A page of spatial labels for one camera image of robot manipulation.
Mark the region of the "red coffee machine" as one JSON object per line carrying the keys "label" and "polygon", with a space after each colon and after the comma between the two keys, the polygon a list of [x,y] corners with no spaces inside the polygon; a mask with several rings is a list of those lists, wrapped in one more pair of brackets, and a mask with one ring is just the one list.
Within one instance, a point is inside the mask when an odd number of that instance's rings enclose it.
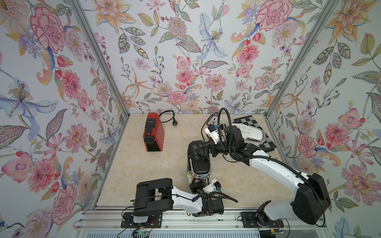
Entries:
{"label": "red coffee machine", "polygon": [[147,152],[163,151],[165,130],[157,113],[147,115],[143,140]]}

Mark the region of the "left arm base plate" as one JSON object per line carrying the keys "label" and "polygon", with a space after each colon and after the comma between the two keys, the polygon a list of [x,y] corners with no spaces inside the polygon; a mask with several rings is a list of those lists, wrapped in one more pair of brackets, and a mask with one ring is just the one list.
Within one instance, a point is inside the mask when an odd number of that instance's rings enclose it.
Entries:
{"label": "left arm base plate", "polygon": [[121,228],[161,228],[163,214],[154,214],[145,217],[134,216],[132,212],[124,212]]}

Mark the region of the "blue striped cloth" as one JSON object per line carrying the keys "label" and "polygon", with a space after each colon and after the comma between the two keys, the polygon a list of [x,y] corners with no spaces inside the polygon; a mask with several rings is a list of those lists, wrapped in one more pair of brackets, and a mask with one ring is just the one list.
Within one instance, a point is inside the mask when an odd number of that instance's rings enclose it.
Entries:
{"label": "blue striped cloth", "polygon": [[193,176],[192,172],[188,171],[187,172],[187,182],[188,182],[188,184],[192,184],[193,180],[194,180],[194,176]]}

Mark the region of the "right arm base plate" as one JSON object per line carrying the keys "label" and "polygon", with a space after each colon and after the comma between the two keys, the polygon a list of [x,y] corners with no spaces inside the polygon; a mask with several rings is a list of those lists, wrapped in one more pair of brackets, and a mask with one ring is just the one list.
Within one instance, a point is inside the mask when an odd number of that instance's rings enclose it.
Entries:
{"label": "right arm base plate", "polygon": [[239,221],[242,222],[244,228],[284,228],[282,220],[270,220],[265,214],[257,212],[241,212]]}

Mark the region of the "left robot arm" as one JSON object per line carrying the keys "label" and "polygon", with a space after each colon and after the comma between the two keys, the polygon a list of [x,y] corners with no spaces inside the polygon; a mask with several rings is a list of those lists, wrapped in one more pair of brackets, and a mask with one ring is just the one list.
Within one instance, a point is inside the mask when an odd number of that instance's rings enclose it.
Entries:
{"label": "left robot arm", "polygon": [[137,184],[133,211],[135,217],[148,217],[173,209],[201,217],[222,214],[224,205],[221,198],[213,198],[202,190],[196,194],[179,190],[170,178]]}

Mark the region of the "black coffee machine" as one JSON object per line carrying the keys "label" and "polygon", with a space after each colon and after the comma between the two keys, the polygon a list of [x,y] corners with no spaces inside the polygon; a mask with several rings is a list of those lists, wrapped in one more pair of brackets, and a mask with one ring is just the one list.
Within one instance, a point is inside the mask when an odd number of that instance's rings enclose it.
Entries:
{"label": "black coffee machine", "polygon": [[197,180],[205,180],[212,173],[211,162],[208,150],[208,156],[200,156],[196,154],[196,149],[201,145],[207,145],[202,140],[192,141],[188,146],[188,171],[191,171]]}

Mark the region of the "white coffee machine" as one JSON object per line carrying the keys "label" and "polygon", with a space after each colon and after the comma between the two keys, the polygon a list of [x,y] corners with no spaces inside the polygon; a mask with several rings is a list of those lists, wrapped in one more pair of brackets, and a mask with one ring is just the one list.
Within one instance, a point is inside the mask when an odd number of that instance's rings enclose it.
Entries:
{"label": "white coffee machine", "polygon": [[232,124],[232,126],[236,126],[241,131],[244,140],[256,141],[261,143],[265,142],[266,140],[266,134],[261,129],[244,124]]}

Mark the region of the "black white chessboard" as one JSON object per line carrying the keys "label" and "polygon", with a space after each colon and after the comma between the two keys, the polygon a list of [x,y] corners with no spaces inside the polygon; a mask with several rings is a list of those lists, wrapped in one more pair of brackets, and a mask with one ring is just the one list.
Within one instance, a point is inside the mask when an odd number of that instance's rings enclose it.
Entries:
{"label": "black white chessboard", "polygon": [[253,116],[236,118],[233,120],[232,125],[236,126],[241,131],[245,142],[254,143],[264,152],[271,152],[275,150],[275,143],[270,139]]}

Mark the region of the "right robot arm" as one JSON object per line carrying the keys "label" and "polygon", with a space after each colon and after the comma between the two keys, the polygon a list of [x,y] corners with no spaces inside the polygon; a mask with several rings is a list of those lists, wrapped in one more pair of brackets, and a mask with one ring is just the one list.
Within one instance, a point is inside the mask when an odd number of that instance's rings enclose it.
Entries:
{"label": "right robot arm", "polygon": [[259,226],[268,227],[271,223],[283,219],[300,219],[306,224],[317,225],[319,219],[325,220],[325,212],[331,202],[323,178],[313,173],[298,171],[286,163],[277,160],[260,147],[247,143],[250,134],[247,126],[232,124],[226,108],[217,113],[216,129],[209,132],[209,142],[204,146],[206,153],[197,151],[200,156],[229,156],[232,163],[244,163],[258,169],[285,186],[292,199],[274,203],[264,202],[256,211]]}

